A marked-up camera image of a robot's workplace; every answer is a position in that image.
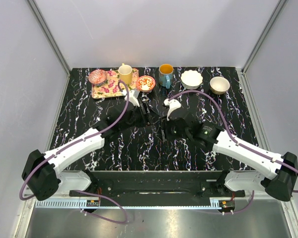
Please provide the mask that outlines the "black remote control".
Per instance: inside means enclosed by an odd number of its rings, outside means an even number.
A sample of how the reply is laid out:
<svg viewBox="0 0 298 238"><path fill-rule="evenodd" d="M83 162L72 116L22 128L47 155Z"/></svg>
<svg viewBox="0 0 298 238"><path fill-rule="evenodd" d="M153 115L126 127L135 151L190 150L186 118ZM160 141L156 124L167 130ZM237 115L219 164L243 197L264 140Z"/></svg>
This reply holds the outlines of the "black remote control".
<svg viewBox="0 0 298 238"><path fill-rule="evenodd" d="M150 109L149 104L146 101L139 100L140 111L145 125L153 125L153 112Z"/></svg>

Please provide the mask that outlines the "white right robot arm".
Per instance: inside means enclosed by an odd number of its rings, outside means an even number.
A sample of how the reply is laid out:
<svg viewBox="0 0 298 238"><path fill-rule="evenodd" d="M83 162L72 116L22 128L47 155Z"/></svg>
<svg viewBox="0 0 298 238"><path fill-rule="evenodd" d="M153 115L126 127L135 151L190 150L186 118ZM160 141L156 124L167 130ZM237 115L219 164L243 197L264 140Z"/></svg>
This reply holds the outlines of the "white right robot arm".
<svg viewBox="0 0 298 238"><path fill-rule="evenodd" d="M221 196L228 196L233 191L262 191L280 200L290 201L298 175L298 158L287 152L284 155L264 150L252 145L222 127L211 123L199 123L192 115L183 118L161 119L163 136L167 140L182 138L189 140L204 151L213 151L232 157L253 170L249 172L228 172L218 181L216 191Z"/></svg>

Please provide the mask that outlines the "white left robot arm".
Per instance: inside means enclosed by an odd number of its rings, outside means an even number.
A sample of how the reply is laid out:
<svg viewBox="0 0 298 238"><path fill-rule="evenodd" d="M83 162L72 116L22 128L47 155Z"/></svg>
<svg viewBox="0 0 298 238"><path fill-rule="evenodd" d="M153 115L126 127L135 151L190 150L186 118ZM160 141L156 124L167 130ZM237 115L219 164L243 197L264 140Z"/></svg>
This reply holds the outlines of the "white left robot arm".
<svg viewBox="0 0 298 238"><path fill-rule="evenodd" d="M65 172L65 168L92 151L104 147L106 142L122 130L146 124L144 108L129 103L110 110L103 120L68 143L41 153L34 150L28 156L22 172L24 184L39 201L50 198L57 192L81 190L92 196L97 192L97 179L88 171Z"/></svg>

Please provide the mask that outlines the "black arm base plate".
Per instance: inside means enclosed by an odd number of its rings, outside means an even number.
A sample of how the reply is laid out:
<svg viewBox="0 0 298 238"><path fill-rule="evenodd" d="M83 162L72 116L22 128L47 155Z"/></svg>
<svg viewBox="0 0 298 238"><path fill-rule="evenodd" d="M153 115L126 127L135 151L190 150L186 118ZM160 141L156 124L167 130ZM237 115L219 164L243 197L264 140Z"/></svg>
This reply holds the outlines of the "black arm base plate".
<svg viewBox="0 0 298 238"><path fill-rule="evenodd" d="M83 190L114 197L123 194L181 194L197 197L244 197L245 192L233 192L224 186L194 179L100 179Z"/></svg>

